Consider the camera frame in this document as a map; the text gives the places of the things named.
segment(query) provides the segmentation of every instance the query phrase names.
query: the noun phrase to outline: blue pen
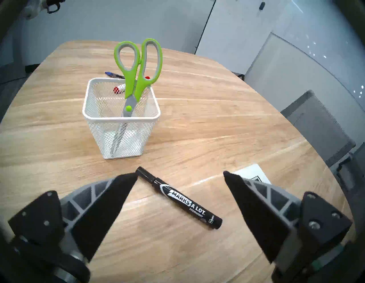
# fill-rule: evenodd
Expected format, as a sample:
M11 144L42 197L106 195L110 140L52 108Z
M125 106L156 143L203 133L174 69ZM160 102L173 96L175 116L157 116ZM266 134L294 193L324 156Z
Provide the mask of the blue pen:
M115 73L112 73L112 72L105 72L105 74L108 77L111 77L111 78L114 78L114 79L125 79L124 76L121 76L121 75L118 75L118 74L115 74Z

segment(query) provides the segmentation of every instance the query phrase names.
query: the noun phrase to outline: green scissors handle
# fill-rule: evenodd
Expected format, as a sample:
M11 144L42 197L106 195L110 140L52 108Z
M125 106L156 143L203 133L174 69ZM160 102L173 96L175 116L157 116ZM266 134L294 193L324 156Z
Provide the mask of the green scissors handle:
M157 68L153 78L145 78L146 62L147 62L147 45L155 46L157 50ZM120 51L124 47L130 47L134 51L134 62L130 69L124 67L122 61L120 60ZM142 56L140 56L139 49L136 44L130 41L123 41L119 43L114 49L114 59L120 70L122 71L124 77L126 78L126 89L125 89L125 99L127 99L132 94L139 102L144 89L157 81L161 69L162 69L162 49L160 44L153 38L147 38L142 43ZM139 69L138 79L135 84L135 78L137 74L138 65L141 65Z

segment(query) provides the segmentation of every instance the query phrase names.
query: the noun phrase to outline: black permanent marker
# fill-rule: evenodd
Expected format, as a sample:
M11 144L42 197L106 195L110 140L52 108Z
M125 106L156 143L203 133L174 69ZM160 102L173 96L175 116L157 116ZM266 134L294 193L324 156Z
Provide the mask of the black permanent marker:
M171 199L173 202L181 206L185 211L197 217L200 221L206 223L208 226L218 229L222 225L222 219L214 215L204 207L189 199L187 196L174 189L160 178L156 178L147 170L138 167L136 173L148 181L155 189L163 195Z

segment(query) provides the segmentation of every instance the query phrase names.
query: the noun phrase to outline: white paper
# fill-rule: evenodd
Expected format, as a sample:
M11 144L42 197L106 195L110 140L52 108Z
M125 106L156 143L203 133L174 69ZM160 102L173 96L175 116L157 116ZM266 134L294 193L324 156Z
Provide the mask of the white paper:
M260 168L260 166L258 166L258 164L250 165L236 172L233 172L233 174L239 175L242 178L271 184L269 179L266 177L265 173Z

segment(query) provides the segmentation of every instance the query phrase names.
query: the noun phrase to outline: white door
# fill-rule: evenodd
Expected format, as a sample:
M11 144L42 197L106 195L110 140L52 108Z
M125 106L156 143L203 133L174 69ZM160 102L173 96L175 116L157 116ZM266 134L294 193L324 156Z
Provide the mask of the white door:
M196 55L245 74L290 0L216 0Z

